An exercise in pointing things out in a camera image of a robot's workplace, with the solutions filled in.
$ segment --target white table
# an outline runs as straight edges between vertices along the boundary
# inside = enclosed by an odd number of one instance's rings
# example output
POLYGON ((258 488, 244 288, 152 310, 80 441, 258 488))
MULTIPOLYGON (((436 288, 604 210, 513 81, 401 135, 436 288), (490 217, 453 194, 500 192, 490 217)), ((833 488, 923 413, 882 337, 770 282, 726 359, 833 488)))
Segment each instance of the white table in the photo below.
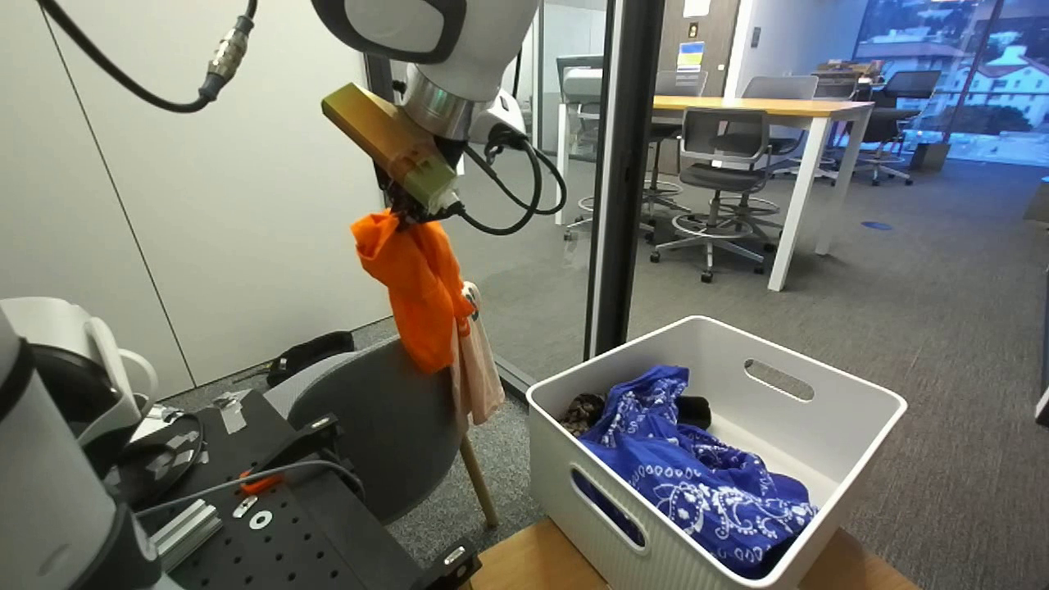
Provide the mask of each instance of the white table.
MULTIPOLYGON (((794 192, 791 192, 782 236, 779 236, 779 247, 778 247, 778 261, 773 261, 770 280, 768 280, 770 292, 782 292, 785 271, 791 271, 791 260, 794 260, 794 248, 796 248, 796 236, 798 236, 798 227, 805 219, 814 177, 819 172, 828 130, 840 123, 841 126, 852 123, 849 148, 841 154, 840 180, 834 180, 834 192, 833 192, 833 204, 840 208, 846 200, 846 194, 849 194, 849 183, 852 183, 852 172, 856 172, 856 158, 858 158, 858 145, 863 145, 866 126, 871 119, 871 105, 868 103, 826 103, 826 100, 701 100, 701 96, 684 100, 684 96, 656 96, 653 107, 656 111, 696 111, 696 107, 744 107, 744 111, 750 111, 750 107, 758 107, 758 111, 768 111, 768 119, 773 119, 773 123, 802 123, 805 126, 805 145, 802 145, 798 172, 796 172, 796 180, 794 180, 794 192)), ((563 151, 568 151, 568 107, 561 105, 561 111, 558 111, 558 166, 561 172, 563 172, 563 151)), ((828 252, 828 244, 833 244, 828 234, 833 234, 833 223, 814 223, 814 239, 815 239, 814 247, 815 247, 819 256, 828 252)))

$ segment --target orange cloth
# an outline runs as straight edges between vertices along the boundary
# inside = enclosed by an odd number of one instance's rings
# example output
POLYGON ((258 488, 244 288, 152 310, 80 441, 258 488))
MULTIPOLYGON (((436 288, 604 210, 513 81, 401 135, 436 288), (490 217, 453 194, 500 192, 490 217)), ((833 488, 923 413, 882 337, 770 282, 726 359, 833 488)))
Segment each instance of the orange cloth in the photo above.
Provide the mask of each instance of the orange cloth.
POLYGON ((351 227, 361 266, 390 292, 393 320, 419 375, 453 367, 453 337, 469 330, 472 302, 440 223, 403 227, 393 210, 351 227))

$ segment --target bin handle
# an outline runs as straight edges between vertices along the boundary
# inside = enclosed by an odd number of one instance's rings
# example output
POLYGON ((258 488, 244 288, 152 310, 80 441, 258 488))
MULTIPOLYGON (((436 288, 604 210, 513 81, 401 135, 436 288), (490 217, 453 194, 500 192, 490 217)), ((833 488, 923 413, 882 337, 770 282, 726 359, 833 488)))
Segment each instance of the bin handle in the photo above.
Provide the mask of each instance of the bin handle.
POLYGON ((597 484, 578 464, 568 466, 568 483, 580 503, 614 528, 614 536, 634 554, 650 554, 650 530, 614 494, 597 484))
POLYGON ((768 390, 779 395, 779 397, 791 397, 791 401, 798 401, 798 404, 809 404, 815 401, 815 388, 809 388, 805 381, 785 375, 785 370, 778 370, 764 360, 744 360, 744 375, 758 385, 764 385, 768 390))

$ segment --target white plastic bin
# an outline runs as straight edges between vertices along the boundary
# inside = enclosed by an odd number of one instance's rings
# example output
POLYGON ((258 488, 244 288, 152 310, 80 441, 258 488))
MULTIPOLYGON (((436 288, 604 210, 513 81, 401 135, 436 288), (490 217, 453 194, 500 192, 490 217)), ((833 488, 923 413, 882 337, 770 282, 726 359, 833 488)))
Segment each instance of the white plastic bin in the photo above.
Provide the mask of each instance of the white plastic bin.
POLYGON ((796 588, 833 537, 834 512, 909 411, 898 395, 878 385, 701 315, 534 385, 528 408, 537 504, 604 581, 622 590, 796 588), (711 436, 758 453, 773 473, 809 488, 819 516, 768 578, 726 570, 558 423, 572 397, 607 395, 656 363, 687 367, 684 397, 708 397, 711 436), (643 542, 628 542, 572 478, 599 488, 643 530, 643 542))

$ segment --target blue patterned fabric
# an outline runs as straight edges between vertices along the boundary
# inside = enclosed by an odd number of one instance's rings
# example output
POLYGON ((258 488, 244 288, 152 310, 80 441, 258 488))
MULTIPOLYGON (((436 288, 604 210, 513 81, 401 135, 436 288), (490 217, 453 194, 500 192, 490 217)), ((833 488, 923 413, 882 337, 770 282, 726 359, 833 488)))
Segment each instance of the blue patterned fabric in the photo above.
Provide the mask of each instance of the blue patterned fabric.
POLYGON ((653 367, 607 397, 583 445, 744 578, 768 575, 814 522, 809 493, 750 453, 679 423, 687 367, 653 367))

